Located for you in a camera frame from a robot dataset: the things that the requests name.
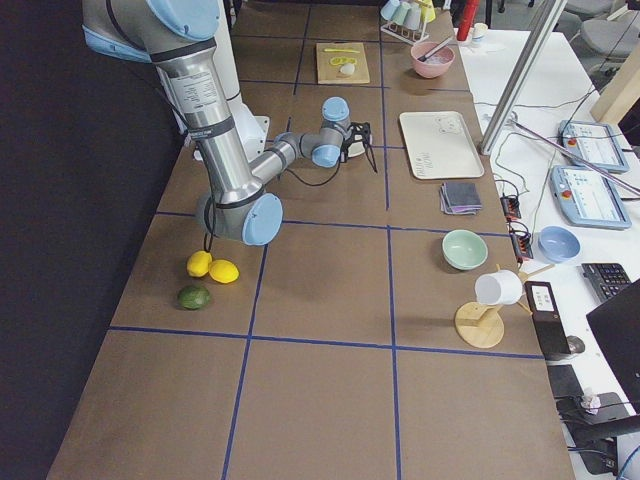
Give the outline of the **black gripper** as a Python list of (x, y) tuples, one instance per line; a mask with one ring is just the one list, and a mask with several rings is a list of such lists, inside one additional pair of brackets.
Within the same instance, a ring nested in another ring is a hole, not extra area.
[(352, 141), (344, 141), (341, 145), (341, 159), (348, 159), (350, 157), (349, 150), (352, 146)]

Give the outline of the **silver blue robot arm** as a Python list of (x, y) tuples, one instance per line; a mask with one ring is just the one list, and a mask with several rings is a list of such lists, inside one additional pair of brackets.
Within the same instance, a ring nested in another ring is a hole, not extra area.
[(85, 1), (83, 31), (94, 51), (127, 61), (152, 63), (169, 85), (169, 103), (196, 143), (211, 194), (202, 213), (216, 236), (261, 246), (279, 232), (283, 207), (266, 184), (295, 160), (329, 168), (338, 164), (353, 136), (347, 102), (331, 97), (322, 106), (318, 133), (283, 133), (248, 158), (218, 73), (233, 62), (215, 59), (230, 48), (219, 1)]

